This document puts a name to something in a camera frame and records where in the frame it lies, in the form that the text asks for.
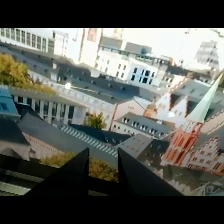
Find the pointed spire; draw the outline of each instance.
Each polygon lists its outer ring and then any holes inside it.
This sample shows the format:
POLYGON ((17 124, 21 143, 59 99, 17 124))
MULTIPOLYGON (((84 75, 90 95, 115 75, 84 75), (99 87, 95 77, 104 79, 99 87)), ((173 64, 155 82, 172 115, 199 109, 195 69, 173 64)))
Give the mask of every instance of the pointed spire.
POLYGON ((219 75, 216 81, 211 85, 208 92, 204 95, 201 101, 197 104, 194 110, 187 116, 188 120, 204 123, 205 116, 209 110, 212 99, 215 96, 220 80, 223 77, 223 72, 219 75))

